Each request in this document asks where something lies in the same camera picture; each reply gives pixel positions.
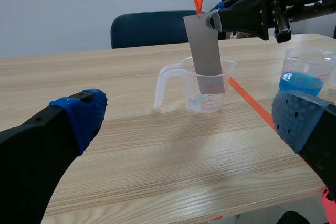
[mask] plastic measuring cup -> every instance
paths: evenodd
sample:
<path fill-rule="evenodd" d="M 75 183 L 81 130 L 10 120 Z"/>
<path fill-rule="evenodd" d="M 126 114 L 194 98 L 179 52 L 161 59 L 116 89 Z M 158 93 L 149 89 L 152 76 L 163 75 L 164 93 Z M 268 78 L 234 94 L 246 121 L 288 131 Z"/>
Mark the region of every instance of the plastic measuring cup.
<path fill-rule="evenodd" d="M 298 90 L 318 95 L 334 66 L 334 51 L 289 48 L 282 67 L 280 90 Z"/>
<path fill-rule="evenodd" d="M 236 66 L 236 62 L 234 61 L 223 58 L 220 60 L 223 74 L 217 76 L 202 76 L 200 74 L 196 74 L 192 57 L 186 58 L 181 63 L 165 66 L 161 69 L 159 74 L 154 106 L 161 105 L 168 79 L 173 76 L 182 76 L 185 103 L 188 108 L 199 113 L 212 113 L 220 110 L 223 106 L 230 75 Z M 218 93 L 215 91 L 212 94 L 201 94 L 198 86 L 199 78 L 208 78 L 206 79 L 206 83 L 215 83 L 219 77 L 223 78 L 223 83 L 218 86 L 211 86 L 213 90 L 218 90 Z"/>

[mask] blue gripper pad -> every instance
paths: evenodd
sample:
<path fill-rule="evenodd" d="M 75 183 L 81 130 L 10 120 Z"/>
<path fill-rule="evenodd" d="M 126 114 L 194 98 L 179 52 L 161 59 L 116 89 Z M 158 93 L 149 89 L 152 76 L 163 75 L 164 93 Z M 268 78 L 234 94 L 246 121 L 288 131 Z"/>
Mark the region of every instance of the blue gripper pad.
<path fill-rule="evenodd" d="M 272 104 L 272 117 L 280 138 L 298 154 L 332 102 L 299 91 L 279 91 Z"/>
<path fill-rule="evenodd" d="M 92 92 L 93 99 L 84 102 L 76 98 L 63 97 L 49 103 L 66 110 L 79 148 L 79 156 L 89 146 L 95 131 L 103 122 L 107 106 L 106 94 L 101 90 L 87 89 L 82 92 Z"/>

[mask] gray card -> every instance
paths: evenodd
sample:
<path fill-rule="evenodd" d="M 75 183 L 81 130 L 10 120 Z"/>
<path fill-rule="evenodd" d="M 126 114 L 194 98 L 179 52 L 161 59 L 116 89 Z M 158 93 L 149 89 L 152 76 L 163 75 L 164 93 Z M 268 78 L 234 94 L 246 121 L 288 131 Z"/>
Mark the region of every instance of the gray card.
<path fill-rule="evenodd" d="M 218 33 L 205 22 L 206 13 L 184 17 L 196 74 L 216 76 L 222 74 Z M 197 77 L 201 94 L 224 93 L 223 77 Z"/>

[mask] chair backrest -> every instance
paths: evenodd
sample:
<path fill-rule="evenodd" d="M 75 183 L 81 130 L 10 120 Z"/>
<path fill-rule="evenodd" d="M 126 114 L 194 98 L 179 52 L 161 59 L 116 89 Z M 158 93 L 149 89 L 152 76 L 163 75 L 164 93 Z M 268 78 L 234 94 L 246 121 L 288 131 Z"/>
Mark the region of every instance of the chair backrest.
<path fill-rule="evenodd" d="M 121 15 L 111 26 L 111 46 L 124 48 L 188 42 L 183 17 L 195 14 L 195 11 L 186 10 Z"/>

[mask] table surface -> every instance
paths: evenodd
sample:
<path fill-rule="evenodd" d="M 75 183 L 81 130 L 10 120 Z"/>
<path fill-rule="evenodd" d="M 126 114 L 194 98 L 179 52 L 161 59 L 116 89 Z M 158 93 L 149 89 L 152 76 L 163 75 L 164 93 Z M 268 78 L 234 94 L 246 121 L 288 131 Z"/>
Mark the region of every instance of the table surface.
<path fill-rule="evenodd" d="M 307 34 L 219 46 L 238 62 L 235 80 L 270 111 L 284 50 L 336 44 Z M 163 105 L 153 107 L 160 69 L 189 56 L 189 45 L 177 44 L 0 59 L 0 130 L 59 97 L 92 87 L 107 93 L 101 131 L 63 176 L 44 224 L 196 224 L 322 192 L 318 176 L 232 87 L 222 111 L 197 114 L 172 78 Z M 320 97 L 335 101 L 336 89 Z"/>

